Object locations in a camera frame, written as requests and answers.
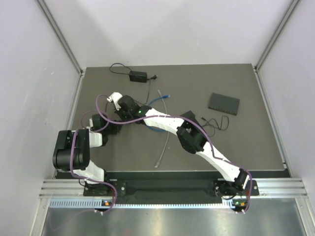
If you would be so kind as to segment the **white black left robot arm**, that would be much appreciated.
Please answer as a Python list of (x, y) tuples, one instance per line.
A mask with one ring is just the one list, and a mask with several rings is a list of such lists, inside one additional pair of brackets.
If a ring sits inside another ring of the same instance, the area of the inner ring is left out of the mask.
[(73, 173), (88, 186), (94, 185), (99, 194), (108, 194), (112, 184), (107, 172), (91, 160), (90, 150), (105, 146), (108, 137), (118, 134), (121, 128), (94, 114), (86, 128), (60, 131), (52, 157), (53, 166), (58, 171)]

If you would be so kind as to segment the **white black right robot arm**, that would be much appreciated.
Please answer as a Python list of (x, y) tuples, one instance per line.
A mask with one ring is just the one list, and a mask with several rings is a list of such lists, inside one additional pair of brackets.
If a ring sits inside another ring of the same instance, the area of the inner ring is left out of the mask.
[(122, 121), (158, 128), (177, 136), (185, 151), (199, 155), (219, 171), (234, 194), (242, 194), (247, 190), (248, 184), (252, 187), (249, 171), (230, 162), (215, 148), (192, 111), (180, 116), (170, 116), (150, 106), (140, 106), (130, 96), (118, 92), (111, 94), (107, 101), (114, 104), (115, 113)]

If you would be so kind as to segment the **black network switch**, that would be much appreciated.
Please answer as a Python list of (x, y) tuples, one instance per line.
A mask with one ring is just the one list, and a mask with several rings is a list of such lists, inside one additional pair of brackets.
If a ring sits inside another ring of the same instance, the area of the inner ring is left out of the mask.
[(208, 108), (218, 112), (236, 116), (238, 114), (240, 99), (212, 93)]

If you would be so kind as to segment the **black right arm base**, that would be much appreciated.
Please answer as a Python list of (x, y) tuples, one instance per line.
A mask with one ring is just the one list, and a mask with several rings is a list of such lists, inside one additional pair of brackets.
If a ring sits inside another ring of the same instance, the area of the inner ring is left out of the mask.
[(243, 187), (236, 187), (233, 182), (228, 182), (226, 180), (216, 179), (213, 181), (214, 190), (217, 195), (228, 197), (228, 196), (237, 196), (237, 197), (245, 197), (250, 193), (251, 196), (258, 196), (259, 189), (257, 182), (255, 180), (248, 181), (245, 189)]

